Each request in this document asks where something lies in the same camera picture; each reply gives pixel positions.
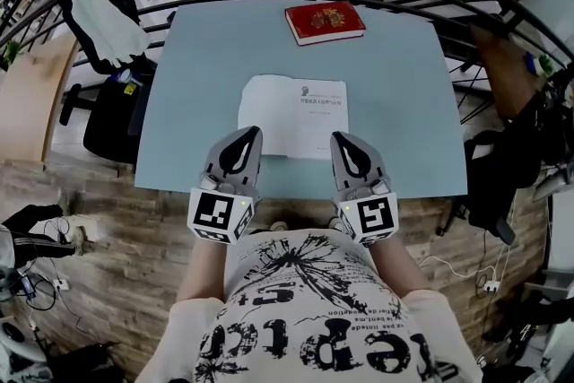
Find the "person's right forearm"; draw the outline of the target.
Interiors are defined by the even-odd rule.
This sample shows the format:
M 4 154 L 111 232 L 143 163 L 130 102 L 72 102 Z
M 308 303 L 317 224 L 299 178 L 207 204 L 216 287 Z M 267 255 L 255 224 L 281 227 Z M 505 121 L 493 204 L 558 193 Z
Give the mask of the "person's right forearm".
M 428 279 L 398 237 L 372 243 L 369 252 L 379 277 L 399 298 L 411 292 L 429 290 Z

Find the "blue label water bottle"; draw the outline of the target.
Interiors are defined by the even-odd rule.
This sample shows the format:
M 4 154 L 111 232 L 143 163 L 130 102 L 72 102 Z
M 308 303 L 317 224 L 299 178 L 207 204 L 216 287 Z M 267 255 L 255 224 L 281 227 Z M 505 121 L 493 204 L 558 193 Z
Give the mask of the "blue label water bottle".
M 142 86 L 140 74 L 129 68 L 118 70 L 110 76 L 110 79 L 116 83 L 133 83 L 137 86 Z

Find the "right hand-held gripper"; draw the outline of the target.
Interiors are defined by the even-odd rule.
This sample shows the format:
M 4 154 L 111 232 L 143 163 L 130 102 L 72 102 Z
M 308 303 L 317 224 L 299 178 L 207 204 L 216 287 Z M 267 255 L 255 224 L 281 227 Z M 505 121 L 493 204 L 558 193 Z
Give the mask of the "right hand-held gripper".
M 330 148 L 337 189 L 357 187 L 344 190 L 336 204 L 344 233 L 363 246 L 394 235 L 399 228 L 397 197 L 381 180 L 385 166 L 379 152 L 358 136 L 340 131 L 331 134 Z

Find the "black bag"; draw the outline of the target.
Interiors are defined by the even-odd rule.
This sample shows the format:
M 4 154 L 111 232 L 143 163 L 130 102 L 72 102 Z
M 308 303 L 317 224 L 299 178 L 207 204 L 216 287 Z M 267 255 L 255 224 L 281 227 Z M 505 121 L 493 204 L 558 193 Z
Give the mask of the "black bag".
M 48 357 L 51 383 L 125 383 L 126 374 L 113 362 L 115 343 L 91 344 L 57 357 Z

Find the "person's printed white shirt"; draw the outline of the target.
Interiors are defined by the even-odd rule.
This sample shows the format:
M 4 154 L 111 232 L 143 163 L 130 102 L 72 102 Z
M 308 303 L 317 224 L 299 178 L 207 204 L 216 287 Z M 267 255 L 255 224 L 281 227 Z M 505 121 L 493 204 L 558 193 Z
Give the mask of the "person's printed white shirt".
M 399 298 L 331 229 L 227 246 L 224 300 L 174 302 L 135 383 L 482 383 L 448 299 Z

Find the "light wooden desk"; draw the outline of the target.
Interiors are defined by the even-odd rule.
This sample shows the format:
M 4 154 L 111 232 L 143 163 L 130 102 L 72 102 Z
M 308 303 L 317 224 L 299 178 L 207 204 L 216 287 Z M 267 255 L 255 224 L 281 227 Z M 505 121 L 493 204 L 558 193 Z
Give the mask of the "light wooden desk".
M 46 159 L 77 51 L 67 32 L 14 59 L 0 81 L 0 161 Z

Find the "small screen device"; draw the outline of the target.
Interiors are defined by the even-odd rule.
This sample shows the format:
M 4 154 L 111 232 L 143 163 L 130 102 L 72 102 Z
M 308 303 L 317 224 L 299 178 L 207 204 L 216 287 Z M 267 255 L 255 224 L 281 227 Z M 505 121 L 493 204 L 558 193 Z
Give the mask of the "small screen device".
M 19 279 L 17 286 L 19 287 L 19 290 L 16 293 L 17 296 L 24 297 L 26 300 L 32 300 L 36 297 L 36 289 L 28 275 L 22 276 Z

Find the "white garment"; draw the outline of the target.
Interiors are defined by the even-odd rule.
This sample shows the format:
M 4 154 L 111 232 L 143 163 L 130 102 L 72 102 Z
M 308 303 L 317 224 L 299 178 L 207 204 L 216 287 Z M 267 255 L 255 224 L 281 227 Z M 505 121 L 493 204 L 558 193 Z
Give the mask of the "white garment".
M 150 36 L 109 0 L 71 0 L 71 15 L 91 39 L 100 60 L 119 68 L 151 44 Z

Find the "person's left forearm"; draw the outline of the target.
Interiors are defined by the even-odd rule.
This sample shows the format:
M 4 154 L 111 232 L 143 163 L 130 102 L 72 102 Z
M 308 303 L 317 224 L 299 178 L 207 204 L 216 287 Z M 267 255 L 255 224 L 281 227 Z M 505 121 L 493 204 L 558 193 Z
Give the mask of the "person's left forearm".
M 210 298 L 224 300 L 226 256 L 225 244 L 197 239 L 176 302 Z

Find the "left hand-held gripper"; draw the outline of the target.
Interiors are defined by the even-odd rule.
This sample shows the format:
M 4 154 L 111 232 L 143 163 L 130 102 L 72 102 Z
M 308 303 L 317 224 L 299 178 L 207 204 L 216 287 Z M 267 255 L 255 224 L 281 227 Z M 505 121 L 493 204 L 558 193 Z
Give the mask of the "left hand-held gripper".
M 255 215 L 263 132 L 248 126 L 226 135 L 207 154 L 190 192 L 187 227 L 199 238 L 236 244 Z

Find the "white paperback booklet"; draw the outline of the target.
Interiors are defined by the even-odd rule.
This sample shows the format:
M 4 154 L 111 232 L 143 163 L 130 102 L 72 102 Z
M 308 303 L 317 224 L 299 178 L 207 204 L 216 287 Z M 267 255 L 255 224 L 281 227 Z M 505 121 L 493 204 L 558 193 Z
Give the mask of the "white paperback booklet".
M 331 134 L 349 130 L 346 83 L 255 75 L 239 104 L 238 127 L 247 126 L 261 129 L 263 155 L 329 161 Z

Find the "red hardcover book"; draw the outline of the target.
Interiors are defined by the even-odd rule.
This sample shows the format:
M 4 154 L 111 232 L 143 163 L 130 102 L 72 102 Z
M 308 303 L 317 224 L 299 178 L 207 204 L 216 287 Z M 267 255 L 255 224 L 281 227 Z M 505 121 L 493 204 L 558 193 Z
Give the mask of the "red hardcover book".
M 366 26 L 348 1 L 287 8 L 285 18 L 299 46 L 362 37 Z

